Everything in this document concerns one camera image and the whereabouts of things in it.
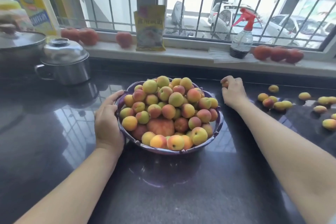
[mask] purple bowl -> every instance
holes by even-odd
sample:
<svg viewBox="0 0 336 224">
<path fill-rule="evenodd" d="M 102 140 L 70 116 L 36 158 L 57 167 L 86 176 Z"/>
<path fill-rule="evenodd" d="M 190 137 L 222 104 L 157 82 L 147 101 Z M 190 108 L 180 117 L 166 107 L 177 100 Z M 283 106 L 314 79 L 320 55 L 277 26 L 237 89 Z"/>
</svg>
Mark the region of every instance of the purple bowl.
<svg viewBox="0 0 336 224">
<path fill-rule="evenodd" d="M 207 141 L 205 141 L 204 143 L 200 144 L 200 145 L 197 145 L 197 146 L 194 146 L 188 150 L 181 150 L 181 151 L 172 151 L 172 150 L 167 150 L 167 149 L 161 149 L 161 148 L 154 148 L 154 147 L 151 147 L 151 146 L 147 146 L 147 145 L 144 145 L 142 144 L 140 141 L 136 140 L 134 137 L 132 137 L 131 134 L 129 134 L 124 128 L 123 126 L 121 125 L 121 120 L 120 120 L 120 111 L 121 109 L 124 107 L 125 105 L 125 102 L 124 102 L 124 98 L 127 94 L 133 94 L 134 93 L 134 88 L 135 86 L 137 85 L 142 85 L 145 81 L 142 81 L 142 82 L 135 82 L 133 83 L 132 85 L 130 85 L 128 87 L 128 89 L 125 91 L 125 93 L 119 97 L 115 104 L 117 105 L 118 109 L 117 109 L 117 113 L 116 113 L 116 116 L 117 116 L 117 119 L 118 119 L 118 124 L 119 124 L 119 128 L 120 128 L 120 131 L 125 135 L 125 137 L 127 139 L 129 139 L 131 142 L 135 143 L 136 145 L 140 146 L 141 148 L 145 149 L 145 150 L 148 150 L 148 151 L 151 151 L 151 152 L 155 152 L 155 153 L 158 153 L 158 154 L 164 154 L 164 155 L 179 155 L 179 154 L 187 154 L 187 153 L 191 153 L 191 152 L 195 152 L 195 151 L 199 151 L 200 149 L 202 149 L 203 147 L 207 146 L 209 143 L 211 143 L 215 137 L 219 134 L 219 131 L 221 130 L 222 128 L 222 125 L 223 125 L 223 114 L 221 113 L 220 111 L 220 106 L 218 106 L 216 108 L 216 111 L 217 111 L 217 114 L 218 114 L 218 118 L 216 121 L 212 122 L 214 123 L 214 126 L 212 124 L 212 127 L 214 127 L 213 131 L 213 135 L 212 137 L 210 137 Z M 200 88 L 199 86 L 197 86 L 195 83 L 193 83 L 194 87 L 195 88 Z M 205 97 L 207 98 L 211 98 L 211 94 L 207 91 L 204 91 L 204 95 Z"/>
</svg>

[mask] bowl of apricots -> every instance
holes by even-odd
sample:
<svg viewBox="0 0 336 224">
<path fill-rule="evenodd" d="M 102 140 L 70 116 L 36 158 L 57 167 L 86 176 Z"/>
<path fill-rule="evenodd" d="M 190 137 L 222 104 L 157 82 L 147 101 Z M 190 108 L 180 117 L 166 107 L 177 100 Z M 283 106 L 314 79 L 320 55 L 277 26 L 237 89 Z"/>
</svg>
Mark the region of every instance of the bowl of apricots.
<svg viewBox="0 0 336 224">
<path fill-rule="evenodd" d="M 200 150 L 223 125 L 218 101 L 189 78 L 159 76 L 135 82 L 115 104 L 125 137 L 158 154 Z"/>
</svg>

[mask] red spray nozzle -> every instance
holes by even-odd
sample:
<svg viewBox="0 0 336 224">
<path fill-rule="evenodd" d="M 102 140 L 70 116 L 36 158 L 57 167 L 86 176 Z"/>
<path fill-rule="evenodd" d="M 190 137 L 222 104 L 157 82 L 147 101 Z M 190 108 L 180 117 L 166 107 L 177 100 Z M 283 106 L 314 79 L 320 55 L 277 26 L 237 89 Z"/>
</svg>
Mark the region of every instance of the red spray nozzle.
<svg viewBox="0 0 336 224">
<path fill-rule="evenodd" d="M 256 18 L 256 15 L 244 7 L 242 7 L 240 11 L 242 12 L 242 14 L 240 18 L 233 24 L 233 26 L 236 26 L 241 21 L 248 21 L 246 26 L 244 27 L 244 30 L 252 31 L 254 19 Z"/>
</svg>

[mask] person's left hand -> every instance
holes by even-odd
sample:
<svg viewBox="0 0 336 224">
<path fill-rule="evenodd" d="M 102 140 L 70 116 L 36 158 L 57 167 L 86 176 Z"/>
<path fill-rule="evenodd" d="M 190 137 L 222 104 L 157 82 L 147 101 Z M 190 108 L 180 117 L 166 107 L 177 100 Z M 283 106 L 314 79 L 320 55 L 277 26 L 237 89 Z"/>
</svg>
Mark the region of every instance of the person's left hand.
<svg viewBox="0 0 336 224">
<path fill-rule="evenodd" d="M 119 130 L 118 120 L 115 117 L 117 106 L 115 100 L 124 94 L 123 90 L 110 95 L 101 104 L 95 113 L 94 130 L 96 134 L 96 148 L 105 148 L 117 157 L 124 149 L 124 135 Z"/>
</svg>

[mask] dark liquid in bottle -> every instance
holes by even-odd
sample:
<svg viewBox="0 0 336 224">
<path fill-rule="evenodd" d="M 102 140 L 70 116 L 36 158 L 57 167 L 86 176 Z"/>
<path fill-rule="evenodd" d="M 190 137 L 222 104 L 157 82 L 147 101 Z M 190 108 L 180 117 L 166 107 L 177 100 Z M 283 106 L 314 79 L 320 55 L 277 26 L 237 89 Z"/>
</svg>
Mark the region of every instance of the dark liquid in bottle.
<svg viewBox="0 0 336 224">
<path fill-rule="evenodd" d="M 238 50 L 232 49 L 230 47 L 230 56 L 237 58 L 237 59 L 243 59 L 246 54 L 248 54 L 249 52 L 240 52 Z"/>
</svg>

